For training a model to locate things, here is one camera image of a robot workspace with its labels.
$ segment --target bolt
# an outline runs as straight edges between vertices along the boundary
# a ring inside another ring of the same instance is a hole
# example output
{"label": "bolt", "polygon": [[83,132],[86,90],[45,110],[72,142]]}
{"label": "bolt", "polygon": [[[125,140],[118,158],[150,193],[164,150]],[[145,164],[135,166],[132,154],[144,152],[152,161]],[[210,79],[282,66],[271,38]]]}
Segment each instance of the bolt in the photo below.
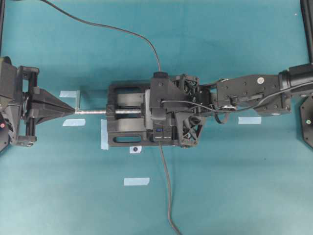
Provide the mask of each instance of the bolt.
{"label": "bolt", "polygon": [[264,78],[263,77],[259,77],[257,80],[258,84],[263,84],[264,83]]}

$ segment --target black cable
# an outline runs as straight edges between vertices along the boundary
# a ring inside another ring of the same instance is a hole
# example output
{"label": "black cable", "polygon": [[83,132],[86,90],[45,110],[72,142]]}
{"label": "black cable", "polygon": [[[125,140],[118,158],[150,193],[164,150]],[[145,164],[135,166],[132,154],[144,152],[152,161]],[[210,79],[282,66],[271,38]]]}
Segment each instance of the black cable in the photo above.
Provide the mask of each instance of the black cable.
{"label": "black cable", "polygon": [[229,113],[225,113],[225,117],[223,120],[220,120],[220,117],[218,114],[214,114],[214,118],[218,124],[226,124],[229,118]]}
{"label": "black cable", "polygon": [[128,31],[128,30],[125,30],[125,29],[121,29],[121,28],[117,28],[117,27],[113,27],[113,26],[110,26],[110,25],[105,25],[105,24],[99,24],[99,23],[92,23],[92,22],[88,22],[88,21],[84,21],[76,16],[73,16],[71,15],[70,13],[62,10],[61,8],[57,7],[56,5],[50,3],[49,1],[47,0],[39,0],[39,1],[42,1],[50,6],[52,6],[53,8],[55,8],[56,10],[58,10],[59,12],[67,15],[68,17],[71,17],[72,19],[74,20],[77,20],[79,22],[82,22],[82,23],[85,23],[85,24],[89,24],[89,25],[92,25],[92,26],[97,26],[97,27],[103,27],[103,28],[109,28],[109,29],[113,29],[113,30],[117,30],[117,31],[120,31],[120,32],[124,32],[124,33],[128,33],[128,34],[131,34],[133,36],[136,36],[136,37],[139,37],[141,38],[142,40],[146,41],[149,46],[151,47],[151,49],[153,50],[153,53],[155,54],[156,56],[156,62],[157,62],[157,67],[158,67],[158,70],[161,71],[161,62],[160,62],[160,59],[157,55],[157,50],[155,49],[155,47],[153,46],[153,44],[145,37],[141,36],[140,34],[137,34],[137,33],[134,33],[134,32],[131,32],[131,31]]}
{"label": "black cable", "polygon": [[170,174],[169,174],[168,169],[167,169],[167,164],[166,164],[166,160],[165,160],[165,157],[164,157],[164,153],[163,153],[163,148],[162,148],[161,142],[159,142],[158,145],[160,147],[160,153],[161,153],[161,158],[162,158],[162,162],[163,162],[163,165],[164,165],[164,171],[165,171],[165,174],[166,174],[167,188],[168,188],[168,211],[167,211],[167,218],[168,218],[168,221],[169,221],[170,225],[172,226],[172,228],[176,232],[176,234],[181,235],[181,232],[179,231],[179,229],[177,228],[177,226],[175,225],[175,223],[172,220],[172,187],[171,187],[171,178],[170,178]]}
{"label": "black cable", "polygon": [[238,113],[238,112],[243,112],[243,111],[246,111],[246,110],[249,110],[249,109],[255,109],[257,107],[259,107],[261,104],[264,103],[264,101],[266,101],[267,99],[275,96],[275,95],[278,95],[278,94],[281,94],[281,93],[284,93],[284,92],[289,92],[291,90],[294,90],[294,89],[297,89],[297,88],[300,88],[300,87],[304,87],[304,86],[307,86],[307,85],[311,85],[313,84],[313,82],[306,82],[306,83],[303,83],[303,84],[300,84],[300,85],[297,85],[297,86],[294,86],[294,87],[289,87],[289,88],[285,88],[285,89],[282,89],[278,92],[274,92],[272,94],[269,94],[267,96],[265,96],[264,98],[262,98],[256,105],[252,105],[252,106],[249,106],[247,108],[243,108],[243,109],[239,109],[239,110],[216,110],[216,109],[211,109],[209,107],[206,107],[204,105],[201,105],[201,104],[197,104],[197,103],[194,103],[194,102],[190,102],[190,101],[185,101],[185,100],[163,100],[161,101],[161,103],[166,103],[166,102],[180,102],[180,103],[188,103],[188,104],[192,104],[192,105],[196,105],[196,106],[199,106],[199,107],[202,107],[204,109],[207,109],[207,110],[210,110],[212,112],[215,112],[215,113]]}
{"label": "black cable", "polygon": [[231,112],[231,111],[228,111],[228,110],[216,110],[216,109],[211,109],[211,108],[206,107],[206,106],[204,106],[204,105],[197,104],[197,103],[194,103],[194,102],[191,102],[191,101],[186,101],[186,100],[163,100],[163,101],[161,101],[161,104],[163,104],[163,103],[174,103],[174,102],[193,104],[193,105],[199,106],[199,107],[201,107],[201,108],[204,108],[204,109],[210,110],[210,111],[212,111],[212,112],[216,112],[216,113],[228,113],[228,112]]}

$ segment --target teal cloth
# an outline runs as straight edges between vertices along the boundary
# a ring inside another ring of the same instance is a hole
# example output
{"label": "teal cloth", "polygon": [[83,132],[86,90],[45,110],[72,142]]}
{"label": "teal cloth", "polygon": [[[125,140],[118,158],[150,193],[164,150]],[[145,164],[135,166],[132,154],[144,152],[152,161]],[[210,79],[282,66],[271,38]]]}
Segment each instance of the teal cloth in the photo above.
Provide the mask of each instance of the teal cloth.
{"label": "teal cloth", "polygon": [[[155,45],[162,69],[201,83],[277,74],[308,62],[298,0],[63,0],[83,19],[135,31]],[[82,108],[102,108],[113,81],[149,80],[148,45],[76,22],[40,1],[6,3],[1,55],[40,68],[39,86],[58,96],[82,91]],[[74,106],[74,99],[62,98]],[[199,146],[164,147],[174,190],[173,220],[183,234],[299,235],[313,232],[313,154],[298,107],[261,125],[209,118]],[[32,148],[0,156],[2,235],[174,234],[157,147],[101,149],[101,116],[37,127]],[[150,177],[125,187],[124,178]]]}

